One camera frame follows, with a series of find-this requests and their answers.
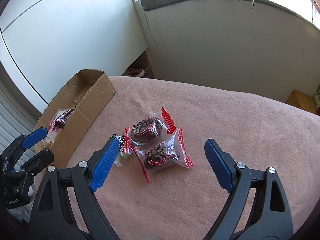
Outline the packaged bread slice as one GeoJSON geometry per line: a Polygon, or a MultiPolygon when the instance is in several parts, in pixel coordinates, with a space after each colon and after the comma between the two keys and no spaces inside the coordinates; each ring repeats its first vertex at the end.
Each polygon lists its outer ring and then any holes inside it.
{"type": "Polygon", "coordinates": [[[42,140],[42,146],[44,148],[50,148],[51,144],[54,142],[55,137],[57,136],[57,134],[59,133],[59,131],[61,129],[58,126],[55,126],[55,121],[65,111],[66,111],[66,109],[63,109],[63,108],[58,109],[57,112],[55,113],[55,115],[50,120],[49,125],[48,125],[48,129],[47,129],[47,131],[48,131],[47,136],[42,140]]]}

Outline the white cabinet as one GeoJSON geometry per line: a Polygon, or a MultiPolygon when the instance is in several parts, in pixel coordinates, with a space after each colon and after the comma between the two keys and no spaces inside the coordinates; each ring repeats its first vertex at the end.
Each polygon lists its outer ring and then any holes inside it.
{"type": "Polygon", "coordinates": [[[120,76],[147,47],[132,0],[9,0],[1,14],[1,63],[40,112],[78,71],[120,76]]]}

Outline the red clear date bag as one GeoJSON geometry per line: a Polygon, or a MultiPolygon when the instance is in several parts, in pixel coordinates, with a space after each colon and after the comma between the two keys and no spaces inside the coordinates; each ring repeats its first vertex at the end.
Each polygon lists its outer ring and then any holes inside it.
{"type": "Polygon", "coordinates": [[[165,139],[176,131],[176,126],[165,108],[159,113],[148,116],[137,124],[124,129],[124,153],[131,154],[133,147],[151,145],[159,139],[165,139]]]}
{"type": "Polygon", "coordinates": [[[177,129],[162,141],[154,140],[147,145],[132,146],[132,151],[138,158],[147,183],[150,182],[151,173],[172,165],[185,168],[194,166],[185,150],[182,129],[177,129]]]}

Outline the white basket with shoes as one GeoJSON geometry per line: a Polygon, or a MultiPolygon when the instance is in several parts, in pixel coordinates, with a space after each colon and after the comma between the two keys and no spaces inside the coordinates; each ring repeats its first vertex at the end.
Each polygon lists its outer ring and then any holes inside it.
{"type": "Polygon", "coordinates": [[[143,52],[121,76],[155,79],[155,73],[147,52],[143,52]]]}

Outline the brown Chinese Snickers bar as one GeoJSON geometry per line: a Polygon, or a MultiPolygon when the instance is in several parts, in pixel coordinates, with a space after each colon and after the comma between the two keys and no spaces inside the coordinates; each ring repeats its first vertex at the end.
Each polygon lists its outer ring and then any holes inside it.
{"type": "Polygon", "coordinates": [[[58,117],[54,121],[54,128],[64,128],[68,118],[72,115],[75,109],[69,109],[58,115],[58,117]]]}

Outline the black white candy packet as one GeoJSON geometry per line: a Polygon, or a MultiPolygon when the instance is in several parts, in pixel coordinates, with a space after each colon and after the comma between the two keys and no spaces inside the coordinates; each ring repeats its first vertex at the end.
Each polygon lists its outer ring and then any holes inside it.
{"type": "Polygon", "coordinates": [[[117,135],[113,134],[112,137],[116,138],[119,142],[119,152],[118,155],[114,161],[114,163],[121,167],[121,161],[129,159],[131,157],[131,139],[128,133],[125,133],[124,135],[117,135]]]}

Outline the green snack bag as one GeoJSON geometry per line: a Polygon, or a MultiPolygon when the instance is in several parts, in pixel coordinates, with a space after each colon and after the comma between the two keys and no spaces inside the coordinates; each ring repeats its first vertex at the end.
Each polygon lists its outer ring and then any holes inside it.
{"type": "Polygon", "coordinates": [[[316,113],[317,115],[320,115],[320,85],[317,88],[312,98],[316,107],[316,113]]]}

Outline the brown cardboard box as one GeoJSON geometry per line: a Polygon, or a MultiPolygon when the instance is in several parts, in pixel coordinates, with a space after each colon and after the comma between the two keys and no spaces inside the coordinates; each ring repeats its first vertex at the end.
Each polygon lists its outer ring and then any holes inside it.
{"type": "Polygon", "coordinates": [[[97,69],[82,69],[65,83],[34,127],[49,128],[58,110],[74,109],[65,127],[47,145],[54,154],[53,165],[65,168],[87,130],[115,93],[108,76],[97,69]]]}

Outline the wooden stool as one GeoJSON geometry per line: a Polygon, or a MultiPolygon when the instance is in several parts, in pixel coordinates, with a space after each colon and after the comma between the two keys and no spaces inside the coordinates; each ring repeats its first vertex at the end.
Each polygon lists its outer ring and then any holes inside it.
{"type": "Polygon", "coordinates": [[[293,90],[291,92],[286,103],[301,110],[317,114],[316,106],[313,99],[298,90],[293,90]]]}

